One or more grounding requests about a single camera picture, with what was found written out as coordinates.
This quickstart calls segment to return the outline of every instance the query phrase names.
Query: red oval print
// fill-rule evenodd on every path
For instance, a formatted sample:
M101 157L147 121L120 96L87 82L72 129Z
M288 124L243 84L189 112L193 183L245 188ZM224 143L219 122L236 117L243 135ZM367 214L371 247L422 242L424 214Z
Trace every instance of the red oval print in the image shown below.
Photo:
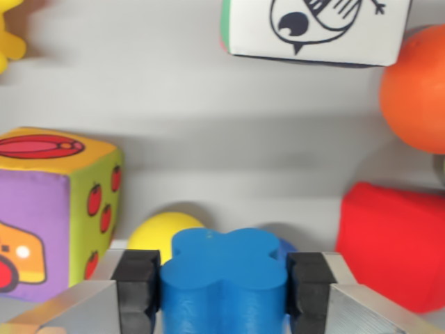
M119 190L121 177L122 171L120 169L120 166L116 166L113 169L113 173L111 174L111 190L113 190L113 192Z
M100 232L105 233L108 231L111 225L111 206L107 204L102 210L102 216L100 218Z
M0 156L16 159L55 159L85 150L74 139L53 134L18 136L0 140Z
M90 216L95 216L95 214L99 211L100 203L102 201L102 187L100 184L96 184L90 191L90 195L88 196L88 214Z
M95 251L95 252L91 253L90 258L86 262L86 267L85 267L85 279L86 280L89 280L91 278L91 276L93 275L93 273L96 270L98 263L99 263L99 254L97 253L97 251Z

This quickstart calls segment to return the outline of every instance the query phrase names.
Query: yellow cube face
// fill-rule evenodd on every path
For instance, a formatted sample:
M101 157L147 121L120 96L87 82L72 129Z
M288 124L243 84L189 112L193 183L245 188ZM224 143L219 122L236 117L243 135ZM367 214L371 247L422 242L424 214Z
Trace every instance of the yellow cube face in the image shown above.
M114 150L114 145L74 134L19 128L0 136L0 168L68 175Z

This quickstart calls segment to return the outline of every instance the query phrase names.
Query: yellow toy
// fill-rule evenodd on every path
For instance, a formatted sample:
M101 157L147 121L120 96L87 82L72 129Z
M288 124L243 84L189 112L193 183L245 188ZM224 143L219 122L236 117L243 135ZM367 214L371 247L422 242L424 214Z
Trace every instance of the yellow toy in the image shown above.
M0 0L0 73L8 66L9 59L20 59L25 55L25 42L5 30L3 14L20 5L23 0Z
M161 264L172 258L172 239L188 228L204 226L192 216L180 212L164 212L145 221L131 235L128 249L159 249Z

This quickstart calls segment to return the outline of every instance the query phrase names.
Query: blue flower-shaped block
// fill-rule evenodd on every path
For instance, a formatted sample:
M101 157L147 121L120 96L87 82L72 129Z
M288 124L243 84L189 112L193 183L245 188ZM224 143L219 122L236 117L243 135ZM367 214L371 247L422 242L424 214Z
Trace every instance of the blue flower-shaped block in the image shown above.
M184 230L161 268L165 334L282 334L287 272L275 235Z

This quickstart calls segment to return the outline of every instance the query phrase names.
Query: soft toy cube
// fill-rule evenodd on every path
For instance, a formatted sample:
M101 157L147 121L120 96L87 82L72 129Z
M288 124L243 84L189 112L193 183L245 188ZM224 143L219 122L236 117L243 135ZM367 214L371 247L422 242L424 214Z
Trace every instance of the soft toy cube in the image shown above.
M224 0L233 55L365 65L397 61L411 0Z
M445 306L445 198L356 184L343 199L337 251L359 283L404 308Z
M0 136L0 296L42 302L88 278L115 228L122 154L46 129Z

